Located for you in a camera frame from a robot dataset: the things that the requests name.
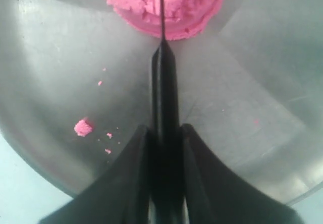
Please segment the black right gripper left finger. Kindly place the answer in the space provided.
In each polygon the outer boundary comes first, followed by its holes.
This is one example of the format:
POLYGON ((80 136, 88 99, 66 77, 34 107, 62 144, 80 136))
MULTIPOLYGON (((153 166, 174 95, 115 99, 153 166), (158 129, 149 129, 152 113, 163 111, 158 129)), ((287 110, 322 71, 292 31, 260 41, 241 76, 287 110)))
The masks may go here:
POLYGON ((148 128, 139 126, 112 166, 40 223, 148 223, 148 128))

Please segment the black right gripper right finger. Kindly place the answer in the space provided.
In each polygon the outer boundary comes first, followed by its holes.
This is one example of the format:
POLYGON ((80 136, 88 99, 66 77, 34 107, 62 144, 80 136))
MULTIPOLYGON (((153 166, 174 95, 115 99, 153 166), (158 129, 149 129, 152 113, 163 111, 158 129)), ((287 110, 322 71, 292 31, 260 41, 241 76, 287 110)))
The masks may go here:
POLYGON ((259 191, 213 154, 190 124, 181 127, 190 223, 302 223, 299 214, 259 191))

